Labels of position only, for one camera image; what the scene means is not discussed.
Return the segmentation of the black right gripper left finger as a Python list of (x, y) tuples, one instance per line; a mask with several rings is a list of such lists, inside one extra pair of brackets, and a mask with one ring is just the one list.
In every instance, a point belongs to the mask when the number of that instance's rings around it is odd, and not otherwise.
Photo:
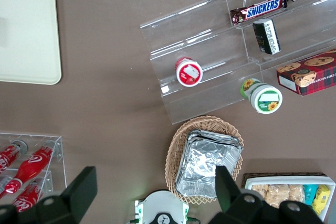
[(97, 192), (96, 167), (87, 166), (62, 193), (45, 197), (33, 207), (31, 223), (80, 223)]

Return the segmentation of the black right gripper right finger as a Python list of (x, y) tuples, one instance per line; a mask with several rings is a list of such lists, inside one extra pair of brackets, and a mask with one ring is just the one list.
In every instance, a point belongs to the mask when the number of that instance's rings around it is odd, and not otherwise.
[(261, 199), (250, 191), (241, 192), (225, 166), (216, 167), (215, 191), (221, 211), (210, 223), (264, 223)]

